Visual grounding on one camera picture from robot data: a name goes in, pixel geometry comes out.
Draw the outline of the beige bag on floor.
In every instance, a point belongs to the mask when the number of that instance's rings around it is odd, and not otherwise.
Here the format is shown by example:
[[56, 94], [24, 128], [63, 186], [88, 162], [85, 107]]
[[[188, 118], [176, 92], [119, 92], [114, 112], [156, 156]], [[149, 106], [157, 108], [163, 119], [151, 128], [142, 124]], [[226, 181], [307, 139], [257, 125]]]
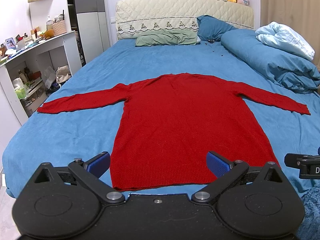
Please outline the beige bag on floor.
[[69, 70], [69, 66], [59, 67], [56, 71], [56, 82], [58, 84], [65, 83], [71, 77], [71, 72]]

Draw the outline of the blue bed sheet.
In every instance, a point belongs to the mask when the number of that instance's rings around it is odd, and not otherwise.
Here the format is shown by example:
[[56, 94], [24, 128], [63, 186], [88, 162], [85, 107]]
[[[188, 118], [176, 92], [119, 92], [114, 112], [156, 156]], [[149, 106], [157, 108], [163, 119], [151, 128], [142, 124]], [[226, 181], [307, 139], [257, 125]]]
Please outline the blue bed sheet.
[[[317, 154], [318, 94], [296, 94], [275, 85], [219, 42], [137, 47], [134, 40], [121, 40], [82, 67], [50, 100], [170, 73], [214, 75], [244, 82], [307, 105], [310, 115], [300, 115], [247, 101], [280, 162], [287, 153]], [[7, 194], [17, 197], [43, 162], [66, 166], [77, 157], [87, 160], [102, 151], [111, 152], [122, 113], [122, 103], [57, 115], [34, 113], [4, 150], [2, 163]]]

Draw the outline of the dark blue pillow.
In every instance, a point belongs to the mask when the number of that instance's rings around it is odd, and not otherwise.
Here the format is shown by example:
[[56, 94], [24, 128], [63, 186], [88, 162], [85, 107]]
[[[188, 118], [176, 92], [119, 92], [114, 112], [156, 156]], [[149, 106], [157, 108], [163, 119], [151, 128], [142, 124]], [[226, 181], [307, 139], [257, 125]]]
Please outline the dark blue pillow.
[[202, 41], [221, 41], [224, 33], [235, 30], [236, 27], [209, 15], [197, 17], [197, 35]]

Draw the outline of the beige curtain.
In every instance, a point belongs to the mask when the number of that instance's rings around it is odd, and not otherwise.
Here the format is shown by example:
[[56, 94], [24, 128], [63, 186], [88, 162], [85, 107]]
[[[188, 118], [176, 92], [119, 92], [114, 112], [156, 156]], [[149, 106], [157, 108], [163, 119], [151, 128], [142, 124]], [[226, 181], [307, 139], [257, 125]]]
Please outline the beige curtain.
[[260, 0], [260, 25], [278, 22], [291, 27], [315, 50], [319, 67], [319, 0]]

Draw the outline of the white shelf desk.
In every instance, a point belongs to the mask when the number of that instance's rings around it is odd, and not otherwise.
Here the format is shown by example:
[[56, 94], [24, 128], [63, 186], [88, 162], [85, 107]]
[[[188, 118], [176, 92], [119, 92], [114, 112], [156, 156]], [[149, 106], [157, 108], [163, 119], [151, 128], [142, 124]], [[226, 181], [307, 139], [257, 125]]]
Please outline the white shelf desk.
[[64, 49], [63, 55], [66, 58], [69, 70], [71, 74], [74, 75], [82, 67], [74, 31], [61, 34], [39, 43], [1, 64], [1, 87], [8, 103], [10, 103], [11, 109], [21, 125], [27, 122], [28, 116], [14, 91], [12, 84], [13, 77], [10, 75], [14, 74], [16, 70], [22, 70], [23, 68], [20, 67], [20, 65], [25, 64], [25, 66], [33, 72], [40, 71], [42, 77], [44, 77], [45, 69], [49, 66], [54, 66], [53, 61], [46, 60], [44, 56], [49, 56], [51, 50], [61, 47]]

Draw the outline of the light blue white blanket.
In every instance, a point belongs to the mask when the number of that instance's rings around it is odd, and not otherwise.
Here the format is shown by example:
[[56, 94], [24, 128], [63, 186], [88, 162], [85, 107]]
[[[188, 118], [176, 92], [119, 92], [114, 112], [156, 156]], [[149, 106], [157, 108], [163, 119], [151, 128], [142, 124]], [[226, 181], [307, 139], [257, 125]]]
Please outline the light blue white blanket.
[[258, 41], [264, 45], [283, 50], [287, 53], [300, 56], [312, 61], [315, 56], [315, 50], [312, 46], [291, 27], [271, 22], [255, 31]]

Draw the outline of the green pillow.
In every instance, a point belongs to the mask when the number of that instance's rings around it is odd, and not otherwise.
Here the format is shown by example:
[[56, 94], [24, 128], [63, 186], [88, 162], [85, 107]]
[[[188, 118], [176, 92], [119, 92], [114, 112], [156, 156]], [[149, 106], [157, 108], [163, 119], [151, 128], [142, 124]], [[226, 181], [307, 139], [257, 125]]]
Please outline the green pillow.
[[201, 39], [197, 32], [192, 30], [151, 30], [140, 34], [136, 38], [135, 45], [137, 47], [144, 46], [162, 46], [162, 45], [196, 45], [200, 43]]

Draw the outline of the red knit sweater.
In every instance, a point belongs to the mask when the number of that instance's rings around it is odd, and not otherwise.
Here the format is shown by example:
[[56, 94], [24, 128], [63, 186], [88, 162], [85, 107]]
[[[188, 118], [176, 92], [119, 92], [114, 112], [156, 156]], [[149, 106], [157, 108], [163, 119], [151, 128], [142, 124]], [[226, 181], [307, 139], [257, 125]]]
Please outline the red knit sweater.
[[40, 113], [58, 114], [124, 103], [111, 154], [112, 186], [119, 191], [208, 184], [214, 151], [252, 166], [276, 161], [268, 137], [246, 99], [299, 114], [306, 105], [287, 96], [200, 74], [168, 74], [111, 89], [46, 102]]

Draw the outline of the grey white wardrobe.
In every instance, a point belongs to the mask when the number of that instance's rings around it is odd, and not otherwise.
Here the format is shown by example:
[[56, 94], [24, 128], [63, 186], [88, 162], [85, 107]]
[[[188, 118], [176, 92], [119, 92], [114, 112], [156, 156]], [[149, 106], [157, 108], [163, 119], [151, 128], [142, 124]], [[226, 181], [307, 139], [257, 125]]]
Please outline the grey white wardrobe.
[[67, 0], [67, 3], [71, 29], [84, 66], [111, 46], [105, 0]]

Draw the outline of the cream quilted headboard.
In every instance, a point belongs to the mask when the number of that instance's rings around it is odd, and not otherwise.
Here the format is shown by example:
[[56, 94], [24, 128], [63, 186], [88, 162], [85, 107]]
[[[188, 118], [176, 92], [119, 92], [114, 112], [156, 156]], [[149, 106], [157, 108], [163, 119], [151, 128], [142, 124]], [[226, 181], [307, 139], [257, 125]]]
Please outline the cream quilted headboard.
[[197, 31], [197, 18], [209, 15], [236, 28], [253, 29], [251, 7], [218, 0], [121, 0], [116, 5], [117, 39], [161, 29]]

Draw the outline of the woven storage basket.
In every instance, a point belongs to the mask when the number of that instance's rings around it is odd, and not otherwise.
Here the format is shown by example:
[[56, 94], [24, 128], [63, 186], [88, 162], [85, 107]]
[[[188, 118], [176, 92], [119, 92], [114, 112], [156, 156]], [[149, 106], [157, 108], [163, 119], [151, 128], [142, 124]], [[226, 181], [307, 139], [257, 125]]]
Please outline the woven storage basket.
[[53, 25], [54, 36], [59, 36], [67, 33], [65, 20], [54, 22]]

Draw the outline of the rolled blue duvet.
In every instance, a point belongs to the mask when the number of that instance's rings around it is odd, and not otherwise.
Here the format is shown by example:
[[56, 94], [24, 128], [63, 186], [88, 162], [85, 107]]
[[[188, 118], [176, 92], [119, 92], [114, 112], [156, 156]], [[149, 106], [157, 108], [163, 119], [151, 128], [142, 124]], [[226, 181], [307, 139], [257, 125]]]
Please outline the rolled blue duvet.
[[253, 30], [230, 30], [221, 44], [276, 85], [302, 94], [319, 88], [319, 71], [312, 62], [261, 43]]

